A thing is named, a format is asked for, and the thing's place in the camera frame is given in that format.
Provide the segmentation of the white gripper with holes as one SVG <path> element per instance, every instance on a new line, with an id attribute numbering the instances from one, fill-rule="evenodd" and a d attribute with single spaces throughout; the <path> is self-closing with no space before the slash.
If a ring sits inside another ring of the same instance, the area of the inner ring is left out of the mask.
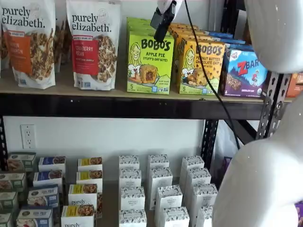
<path id="1" fill-rule="evenodd" d="M 162 42 L 171 22 L 175 19 L 183 0 L 159 0 L 158 8 L 155 10 L 150 26 L 155 29 L 154 39 Z"/>

